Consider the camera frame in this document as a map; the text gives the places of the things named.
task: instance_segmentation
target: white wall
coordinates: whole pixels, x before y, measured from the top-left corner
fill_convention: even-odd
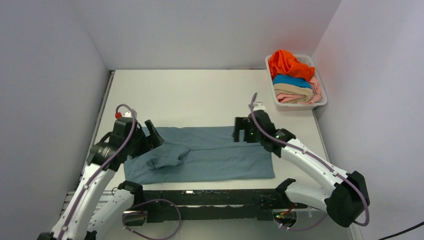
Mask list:
[[[341,0],[70,0],[109,69],[246,69],[311,55]]]
[[[3,0],[0,73],[0,239],[34,240],[76,186],[108,71],[67,0]]]
[[[343,0],[313,60],[328,104],[316,110],[331,161],[363,173],[365,240],[424,220],[424,2]],[[419,228],[397,240],[421,240]]]

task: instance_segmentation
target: folded blue garment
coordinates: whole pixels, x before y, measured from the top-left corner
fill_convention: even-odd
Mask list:
[[[312,89],[309,82],[305,81],[305,79],[300,77],[292,77],[287,75],[279,74],[274,77],[273,84],[291,84],[300,88],[308,88]]]
[[[165,143],[128,158],[123,165],[126,180],[155,184],[275,177],[271,154],[259,143],[233,142],[232,126],[156,130]]]

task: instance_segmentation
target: plastic laundry basket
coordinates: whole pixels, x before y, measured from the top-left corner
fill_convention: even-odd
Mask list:
[[[312,58],[310,56],[307,55],[300,55],[300,54],[295,54],[294,55],[297,60],[303,64],[307,64],[309,67],[315,67],[314,62],[312,61]],[[271,94],[272,94],[272,98],[274,99],[274,104],[275,107],[277,108],[277,110],[279,111],[286,111],[286,110],[311,110],[313,108],[315,108],[316,106],[322,106],[324,104],[327,103],[327,95],[326,92],[324,91],[324,86],[323,83],[321,82],[321,78],[318,75],[318,71],[317,68],[315,68],[315,74],[314,77],[318,80],[319,84],[321,85],[321,94],[322,94],[322,98],[311,105],[304,105],[301,103],[280,103],[277,100],[277,96],[274,92],[274,85],[273,85],[273,79],[271,78],[271,72],[270,72],[270,66],[268,65],[268,60],[271,58],[271,55],[267,56],[265,58],[265,64],[266,64],[266,69],[267,69],[267,75],[268,75],[268,80],[269,80],[269,87],[271,89]]]

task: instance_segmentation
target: table top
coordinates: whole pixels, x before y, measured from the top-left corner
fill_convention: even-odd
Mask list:
[[[95,142],[113,129],[115,109],[125,103],[137,111],[140,123],[155,127],[233,126],[235,117],[247,117],[252,96],[263,102],[276,128],[296,135],[309,149],[326,159],[312,110],[278,111],[266,70],[117,70],[104,104]],[[272,155],[273,179],[176,182],[143,185],[144,190],[274,189],[287,178],[318,184],[292,163]],[[105,190],[125,180],[121,166]]]

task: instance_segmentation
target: folded clothes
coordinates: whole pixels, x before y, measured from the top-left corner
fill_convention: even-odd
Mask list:
[[[323,97],[323,95],[321,94],[320,82],[318,82],[315,77],[312,77],[309,83],[312,86],[313,97],[307,102],[299,102],[300,104],[311,105],[318,102]]]
[[[271,153],[260,143],[233,141],[233,126],[156,127],[165,143],[123,164],[138,184],[274,178]]]
[[[292,53],[286,50],[274,52],[268,60],[268,65],[272,79],[278,74],[283,74],[309,82],[315,73],[315,67],[299,62]]]
[[[298,86],[300,88],[308,88],[312,89],[311,85],[305,81],[305,79],[300,77],[292,77],[288,75],[279,74],[275,76],[273,84],[291,84],[294,86]]]
[[[292,104],[297,102],[308,102],[313,96],[314,92],[312,89],[306,87],[298,87],[287,83],[274,84],[275,96],[278,97],[280,94],[290,95],[289,97],[298,96],[298,98],[282,98],[279,102],[282,104]]]

